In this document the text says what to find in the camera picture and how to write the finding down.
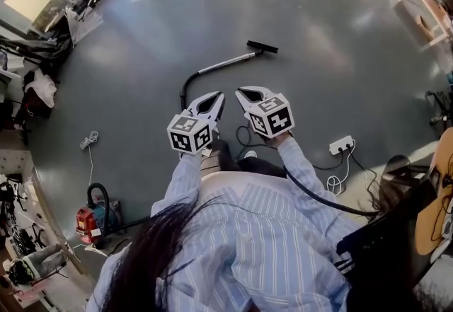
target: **table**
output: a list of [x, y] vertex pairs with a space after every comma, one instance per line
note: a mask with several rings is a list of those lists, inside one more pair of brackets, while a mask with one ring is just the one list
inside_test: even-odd
[[434, 34], [434, 32], [438, 29], [442, 31], [442, 34], [430, 41], [429, 46], [432, 47], [433, 45], [436, 45], [438, 42], [441, 42], [444, 39], [453, 38], [452, 22], [449, 19], [448, 13], [445, 11], [445, 9], [439, 6], [436, 0], [421, 1], [432, 14], [437, 23], [437, 26], [435, 26], [433, 29], [430, 29], [431, 32]]

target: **long dark hair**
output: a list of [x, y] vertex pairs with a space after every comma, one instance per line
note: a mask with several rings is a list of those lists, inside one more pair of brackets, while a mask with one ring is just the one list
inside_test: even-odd
[[[380, 190], [379, 197], [372, 194], [372, 204], [376, 210], [386, 212], [397, 204], [397, 199], [403, 197], [403, 192], [397, 188], [390, 187], [389, 192], [386, 194]], [[138, 311], [144, 306], [150, 311], [166, 311], [171, 277], [192, 262], [172, 264], [184, 240], [194, 232], [188, 225], [202, 209], [214, 203], [217, 202], [179, 202], [143, 224], [128, 251], [117, 263], [104, 300], [97, 301], [101, 311]], [[378, 283], [374, 284], [373, 290], [369, 290], [361, 285], [369, 286], [369, 283], [352, 285], [347, 297], [348, 311], [440, 311], [436, 300], [420, 289], [400, 291], [390, 289], [385, 283]]]

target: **blue striped shirt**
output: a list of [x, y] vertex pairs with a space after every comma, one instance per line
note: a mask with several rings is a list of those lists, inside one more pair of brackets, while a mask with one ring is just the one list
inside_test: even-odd
[[[324, 190], [293, 138], [284, 140], [278, 152], [299, 182], [336, 200]], [[201, 155], [185, 154], [164, 199], [151, 211], [154, 215], [184, 198], [203, 202], [219, 197], [193, 219], [183, 249], [172, 262], [170, 270], [175, 270], [192, 260], [171, 280], [170, 311], [247, 311], [252, 302], [262, 311], [345, 311], [349, 286], [333, 263], [339, 260], [337, 242], [357, 225], [292, 181], [281, 179], [286, 187], [274, 190], [260, 183], [263, 176], [258, 174], [239, 192], [234, 183], [224, 183], [200, 196], [200, 163]], [[123, 253], [105, 262], [87, 311], [98, 311], [96, 301], [103, 300]]]

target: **concrete floor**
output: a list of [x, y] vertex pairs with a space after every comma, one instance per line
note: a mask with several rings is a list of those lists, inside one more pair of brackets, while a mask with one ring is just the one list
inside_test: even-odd
[[[166, 126], [179, 112], [184, 80], [243, 54], [249, 39], [280, 52], [205, 76], [189, 91], [190, 99], [225, 92], [219, 128], [233, 155], [240, 149], [235, 130], [246, 123], [234, 90], [247, 85], [285, 94], [294, 135], [319, 166], [338, 162], [328, 145], [348, 134], [357, 158], [377, 170], [395, 154], [429, 153], [437, 135], [424, 94], [447, 81], [434, 54], [418, 51], [411, 17], [393, 2], [102, 0], [96, 10], [103, 23], [72, 52], [51, 118], [33, 125], [30, 135], [42, 188], [64, 235], [79, 244], [75, 213], [86, 203], [91, 168], [80, 142], [99, 132], [93, 181], [122, 200], [126, 221], [147, 215], [178, 162]], [[272, 150], [259, 155], [280, 163]], [[367, 199], [364, 177], [355, 166], [351, 174], [342, 201], [357, 206]], [[322, 180], [328, 175], [319, 173]], [[77, 253], [96, 277], [103, 257]]]

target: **white power strip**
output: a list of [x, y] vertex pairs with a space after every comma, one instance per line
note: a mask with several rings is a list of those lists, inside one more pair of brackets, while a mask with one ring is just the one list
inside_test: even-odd
[[348, 150], [348, 145], [350, 148], [354, 147], [354, 140], [352, 139], [351, 136], [346, 136], [338, 141], [333, 142], [332, 144], [329, 145], [328, 149], [332, 155], [337, 155], [340, 153], [340, 150], [341, 151]]

